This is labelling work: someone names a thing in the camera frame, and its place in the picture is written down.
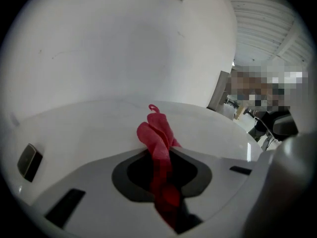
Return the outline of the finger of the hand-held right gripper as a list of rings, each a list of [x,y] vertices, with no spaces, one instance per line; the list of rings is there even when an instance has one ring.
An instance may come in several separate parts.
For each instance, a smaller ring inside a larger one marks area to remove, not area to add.
[[[272,134],[278,141],[283,141],[288,137],[296,136],[298,129],[291,115],[278,117],[273,122]]]

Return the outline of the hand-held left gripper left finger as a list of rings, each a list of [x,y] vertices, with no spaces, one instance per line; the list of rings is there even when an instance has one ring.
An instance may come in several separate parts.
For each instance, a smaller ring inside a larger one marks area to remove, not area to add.
[[[173,234],[153,203],[132,202],[113,185],[113,169],[143,148],[89,162],[43,191],[32,207],[46,215],[71,189],[85,195],[64,226],[71,234]]]

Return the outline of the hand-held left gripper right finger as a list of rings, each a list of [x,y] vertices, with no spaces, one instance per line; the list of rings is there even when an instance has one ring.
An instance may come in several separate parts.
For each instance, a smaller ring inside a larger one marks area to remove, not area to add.
[[[243,225],[255,202],[257,192],[243,195],[242,189],[249,184],[248,175],[231,170],[238,166],[254,169],[261,151],[253,150],[226,158],[173,147],[172,152],[197,167],[197,175],[182,187],[184,202],[190,214],[202,222],[186,231],[187,234],[241,234]],[[201,185],[207,179],[203,167],[208,167],[211,180],[199,190],[199,195],[188,196],[188,187]]]

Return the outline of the red cloth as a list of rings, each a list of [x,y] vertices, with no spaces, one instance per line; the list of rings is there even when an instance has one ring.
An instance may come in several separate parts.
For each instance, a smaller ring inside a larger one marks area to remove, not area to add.
[[[168,181],[173,175],[169,150],[171,146],[179,147],[180,144],[174,137],[166,115],[153,104],[149,105],[149,109],[152,113],[137,128],[137,136],[146,145],[153,161],[150,192],[155,198],[155,208],[165,222],[175,229],[181,195],[176,186]]]

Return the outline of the white kidney-shaped table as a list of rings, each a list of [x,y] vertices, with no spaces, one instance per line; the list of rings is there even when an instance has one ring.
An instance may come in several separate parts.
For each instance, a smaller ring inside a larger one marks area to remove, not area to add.
[[[87,101],[18,120],[0,137],[0,165],[14,196],[27,204],[78,167],[142,147],[137,127],[150,113],[150,100]],[[183,148],[256,161],[261,148],[239,124],[203,107],[155,101]],[[17,163],[28,144],[43,156],[33,181]]]

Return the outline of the black square compact case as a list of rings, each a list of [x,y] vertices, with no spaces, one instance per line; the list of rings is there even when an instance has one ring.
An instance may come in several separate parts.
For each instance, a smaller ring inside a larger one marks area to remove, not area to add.
[[[42,158],[42,154],[32,144],[25,147],[17,163],[18,171],[24,179],[33,181]]]

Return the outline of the grey wooden shelf unit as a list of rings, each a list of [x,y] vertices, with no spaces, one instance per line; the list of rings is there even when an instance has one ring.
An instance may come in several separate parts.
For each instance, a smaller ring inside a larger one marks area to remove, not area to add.
[[[231,73],[221,71],[207,109],[217,112],[230,120],[239,120],[245,107],[231,85]]]

